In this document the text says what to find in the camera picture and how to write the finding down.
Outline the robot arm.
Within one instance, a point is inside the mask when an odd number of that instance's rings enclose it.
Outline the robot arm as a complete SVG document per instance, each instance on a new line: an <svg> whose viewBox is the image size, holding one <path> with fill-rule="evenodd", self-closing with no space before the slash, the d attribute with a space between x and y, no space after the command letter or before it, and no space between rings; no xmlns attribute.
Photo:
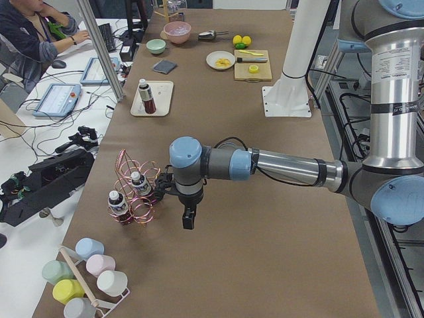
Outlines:
<svg viewBox="0 0 424 318"><path fill-rule="evenodd" d="M170 163L173 188L185 207L184 228L194 227L204 180L247 180L255 172L284 184L325 187L394 225L422 220L423 163L415 155L422 43L422 1L343 1L339 49L372 53L367 157L326 162L177 138L170 145Z"/></svg>

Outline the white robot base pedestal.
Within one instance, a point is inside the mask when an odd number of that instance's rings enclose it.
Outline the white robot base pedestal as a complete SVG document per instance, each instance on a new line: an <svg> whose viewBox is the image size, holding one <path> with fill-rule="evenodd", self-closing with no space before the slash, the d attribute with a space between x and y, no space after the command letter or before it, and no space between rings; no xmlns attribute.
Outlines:
<svg viewBox="0 0 424 318"><path fill-rule="evenodd" d="M299 2L280 79L262 88L266 117L311 117L307 71L330 3Z"/></svg>

